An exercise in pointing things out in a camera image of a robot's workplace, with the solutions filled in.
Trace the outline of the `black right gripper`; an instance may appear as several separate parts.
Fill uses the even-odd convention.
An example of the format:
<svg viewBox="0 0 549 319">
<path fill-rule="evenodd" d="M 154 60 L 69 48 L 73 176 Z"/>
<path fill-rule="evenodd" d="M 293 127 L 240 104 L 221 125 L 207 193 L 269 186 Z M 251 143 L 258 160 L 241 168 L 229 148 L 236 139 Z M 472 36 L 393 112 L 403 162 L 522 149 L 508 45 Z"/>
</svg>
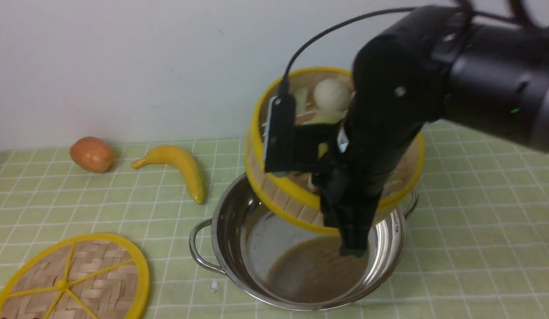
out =
<svg viewBox="0 0 549 319">
<path fill-rule="evenodd" d="M 420 7 L 357 53 L 352 105 L 319 174 L 325 226 L 372 224 L 387 180 L 424 123 L 438 118 L 446 71 L 432 51 L 460 21 L 459 8 Z"/>
</svg>

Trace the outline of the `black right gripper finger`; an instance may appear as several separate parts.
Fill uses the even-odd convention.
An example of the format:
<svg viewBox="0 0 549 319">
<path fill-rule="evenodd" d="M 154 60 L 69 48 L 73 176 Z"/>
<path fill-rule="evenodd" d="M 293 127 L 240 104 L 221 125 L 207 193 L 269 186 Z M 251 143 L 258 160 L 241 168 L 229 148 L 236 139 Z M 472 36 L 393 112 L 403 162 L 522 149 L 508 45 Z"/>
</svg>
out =
<svg viewBox="0 0 549 319">
<path fill-rule="evenodd" d="M 340 255 L 360 258 L 368 251 L 372 220 L 340 221 Z"/>
</svg>

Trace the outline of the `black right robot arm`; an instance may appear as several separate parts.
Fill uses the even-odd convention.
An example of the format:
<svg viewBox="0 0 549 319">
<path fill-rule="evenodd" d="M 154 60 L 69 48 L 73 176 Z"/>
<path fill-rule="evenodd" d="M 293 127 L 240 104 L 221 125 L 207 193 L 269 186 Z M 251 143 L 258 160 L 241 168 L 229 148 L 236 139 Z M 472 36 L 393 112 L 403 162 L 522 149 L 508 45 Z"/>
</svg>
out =
<svg viewBox="0 0 549 319">
<path fill-rule="evenodd" d="M 549 154 L 549 27 L 512 0 L 518 28 L 474 23 L 470 4 L 423 6 L 371 39 L 354 98 L 315 181 L 340 253 L 359 257 L 387 179 L 423 125 L 444 119 Z"/>
</svg>

